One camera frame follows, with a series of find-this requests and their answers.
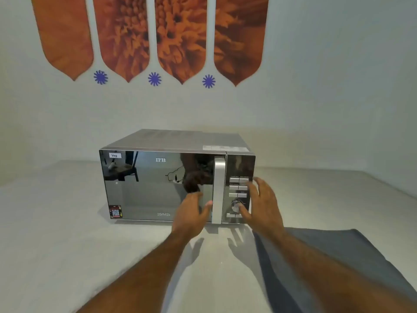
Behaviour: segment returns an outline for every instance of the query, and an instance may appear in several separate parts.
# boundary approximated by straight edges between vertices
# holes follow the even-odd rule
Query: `gray fabric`
[[[287,228],[311,247],[356,269],[364,276],[417,301],[417,292],[403,275],[357,230],[322,231]],[[281,253],[255,234],[266,291],[274,312],[322,313],[317,300],[296,276]]]

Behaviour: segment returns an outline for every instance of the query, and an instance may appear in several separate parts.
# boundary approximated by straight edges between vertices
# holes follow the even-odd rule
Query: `flower image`
[[[268,0],[216,0],[214,63],[234,85],[262,61]]]
[[[32,0],[48,62],[72,80],[93,64],[86,0]]]
[[[153,86],[158,86],[161,84],[161,76],[159,73],[151,73],[148,77],[149,83]]]
[[[212,87],[215,86],[215,83],[216,83],[215,78],[213,78],[212,75],[207,75],[203,78],[203,85],[206,88],[211,89]]]
[[[94,80],[101,85],[105,85],[107,83],[107,74],[104,71],[98,70],[94,73]]]
[[[159,63],[183,84],[206,61],[207,0],[155,0],[155,17]]]
[[[146,0],[93,0],[101,56],[130,82],[149,64]]]

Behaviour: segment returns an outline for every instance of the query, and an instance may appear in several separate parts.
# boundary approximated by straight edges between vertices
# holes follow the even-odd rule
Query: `microwave oven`
[[[213,200],[208,222],[243,223],[255,154],[238,134],[142,129],[99,151],[110,218],[172,221],[188,193]]]

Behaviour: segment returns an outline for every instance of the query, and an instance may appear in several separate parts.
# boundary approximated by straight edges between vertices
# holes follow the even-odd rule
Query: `right hand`
[[[253,183],[248,183],[252,214],[242,204],[239,205],[240,213],[254,231],[270,240],[279,239],[285,234],[285,229],[275,193],[264,180],[255,177],[254,181],[258,184],[259,192]]]

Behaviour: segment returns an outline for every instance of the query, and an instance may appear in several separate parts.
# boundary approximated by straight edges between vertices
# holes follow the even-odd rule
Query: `white countertop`
[[[255,173],[274,189],[285,226],[356,228],[417,289],[417,199],[355,171]],[[8,313],[74,311],[170,232],[110,220],[98,162],[62,161],[20,178],[0,187],[0,206]],[[270,312],[264,294],[248,228],[207,226],[186,247],[163,312]]]

